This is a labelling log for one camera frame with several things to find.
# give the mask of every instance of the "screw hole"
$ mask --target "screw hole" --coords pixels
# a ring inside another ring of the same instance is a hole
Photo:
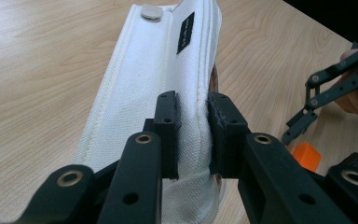
[[[138,202],[138,200],[139,200],[139,196],[137,193],[128,193],[123,197],[123,203],[127,205],[135,204]]]
[[[147,135],[147,134],[142,134],[139,135],[138,137],[135,138],[135,141],[139,144],[146,144],[152,141],[152,136]]]
[[[269,137],[262,134],[255,136],[254,140],[258,143],[266,145],[272,143],[272,140]]]
[[[315,199],[310,196],[309,194],[300,194],[298,195],[298,198],[301,200],[301,202],[303,203],[307,203],[307,204],[316,204]]]
[[[341,176],[353,185],[358,186],[358,172],[351,170],[343,170]]]
[[[60,175],[60,177],[57,179],[57,184],[62,188],[67,188],[77,184],[82,178],[83,173],[80,171],[72,170]]]

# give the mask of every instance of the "black label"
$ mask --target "black label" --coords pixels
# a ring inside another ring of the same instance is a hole
[[[194,12],[191,13],[182,22],[182,27],[180,28],[180,36],[178,41],[178,53],[180,53],[183,49],[185,49],[189,44],[191,40],[191,33],[193,33],[193,23],[194,23]]]

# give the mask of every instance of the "white fabric pouch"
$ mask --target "white fabric pouch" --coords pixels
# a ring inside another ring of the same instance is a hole
[[[75,163],[98,172],[154,117],[158,96],[176,91],[179,179],[163,180],[163,223],[212,223],[217,213],[207,96],[220,26],[214,0],[132,6],[79,143]]]

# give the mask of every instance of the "human hand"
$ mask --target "human hand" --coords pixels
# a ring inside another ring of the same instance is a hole
[[[351,49],[351,50],[346,51],[345,53],[343,53],[341,55],[340,60],[342,61],[342,60],[348,58],[349,56],[351,56],[356,51],[358,51],[358,49]],[[346,80],[349,77],[352,77],[352,76],[356,75],[357,72],[358,72],[358,69],[355,68],[355,69],[352,69],[351,71],[348,71],[348,72],[342,74],[341,78],[339,79],[339,81],[335,85],[337,85],[338,83]],[[351,92],[349,94],[346,94],[346,95],[336,99],[336,103],[344,111],[346,111],[348,113],[358,115],[358,90],[353,91],[353,92]]]

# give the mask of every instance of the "wooden table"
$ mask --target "wooden table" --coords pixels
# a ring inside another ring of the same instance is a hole
[[[46,177],[73,161],[134,2],[0,0],[0,222],[17,218]],[[351,43],[282,1],[219,5],[221,92],[253,132],[280,137],[304,103],[306,78],[336,63]],[[324,156],[318,173],[325,174],[358,150],[358,117],[334,104],[319,114],[296,142],[318,148]],[[230,180],[215,223],[246,220],[236,181]]]

